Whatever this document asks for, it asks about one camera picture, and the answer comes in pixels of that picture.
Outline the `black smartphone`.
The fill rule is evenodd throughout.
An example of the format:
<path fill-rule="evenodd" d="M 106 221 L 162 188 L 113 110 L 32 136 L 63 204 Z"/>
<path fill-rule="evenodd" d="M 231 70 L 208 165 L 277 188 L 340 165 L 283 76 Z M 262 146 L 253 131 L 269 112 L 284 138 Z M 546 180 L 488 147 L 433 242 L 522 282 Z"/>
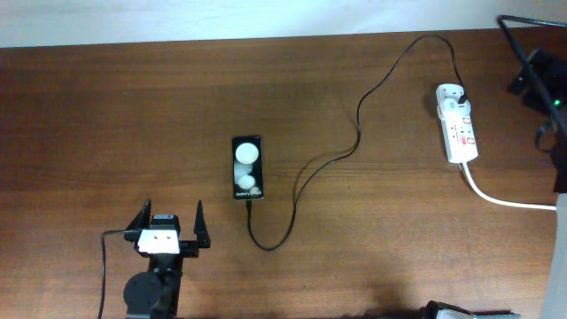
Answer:
<path fill-rule="evenodd" d="M 264 198 L 262 147 L 260 136 L 232 138 L 233 198 Z"/>

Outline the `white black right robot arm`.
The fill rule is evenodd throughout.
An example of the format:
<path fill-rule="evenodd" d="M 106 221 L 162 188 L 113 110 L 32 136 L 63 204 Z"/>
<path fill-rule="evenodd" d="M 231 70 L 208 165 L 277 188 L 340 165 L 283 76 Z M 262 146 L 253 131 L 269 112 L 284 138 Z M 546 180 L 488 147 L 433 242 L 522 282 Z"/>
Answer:
<path fill-rule="evenodd" d="M 547 116 L 543 94 L 535 88 L 533 79 L 539 77 L 544 89 L 563 119 L 566 118 L 566 61 L 544 51 L 533 51 L 508 86 L 508 91 L 520 96 L 523 103 Z M 497 199 L 484 193 L 476 185 L 469 163 L 478 157 L 477 139 L 471 122 L 471 104 L 462 84 L 442 83 L 435 89 L 436 111 L 439 117 L 447 161 L 458 166 L 464 181 L 483 200 L 499 206 L 541 210 L 555 215 L 553 254 L 548 283 L 544 294 L 540 317 L 564 318 L 566 316 L 566 134 L 552 121 L 541 126 L 534 137 L 534 146 L 540 148 L 540 139 L 548 131 L 555 137 L 555 144 L 543 152 L 548 154 L 556 171 L 553 205 L 528 204 Z"/>

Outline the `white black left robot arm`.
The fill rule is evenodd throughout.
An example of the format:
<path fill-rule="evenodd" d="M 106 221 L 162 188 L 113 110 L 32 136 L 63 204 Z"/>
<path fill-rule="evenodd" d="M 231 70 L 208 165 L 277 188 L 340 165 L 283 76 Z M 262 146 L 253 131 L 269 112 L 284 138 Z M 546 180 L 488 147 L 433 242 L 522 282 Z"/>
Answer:
<path fill-rule="evenodd" d="M 135 251 L 149 260 L 148 269 L 126 283 L 123 299 L 127 318 L 171 319 L 177 308 L 183 261 L 197 258 L 201 249 L 211 246 L 203 206 L 197 203 L 193 240 L 181 240 L 181 225 L 175 214 L 152 214 L 147 200 L 126 228 L 124 238 Z"/>

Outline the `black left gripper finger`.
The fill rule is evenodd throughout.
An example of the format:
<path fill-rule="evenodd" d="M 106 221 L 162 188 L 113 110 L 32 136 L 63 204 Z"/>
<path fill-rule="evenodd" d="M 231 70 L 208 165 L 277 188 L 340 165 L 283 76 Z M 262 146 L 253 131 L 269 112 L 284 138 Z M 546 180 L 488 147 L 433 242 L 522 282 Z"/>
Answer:
<path fill-rule="evenodd" d="M 145 200 L 139 213 L 125 228 L 124 239 L 129 242 L 137 242 L 142 230 L 147 229 L 151 219 L 151 200 Z"/>
<path fill-rule="evenodd" d="M 194 223 L 194 234 L 196 236 L 199 248 L 210 248 L 211 238 L 209 236 L 202 201 L 199 200 L 197 203 L 195 223 Z"/>

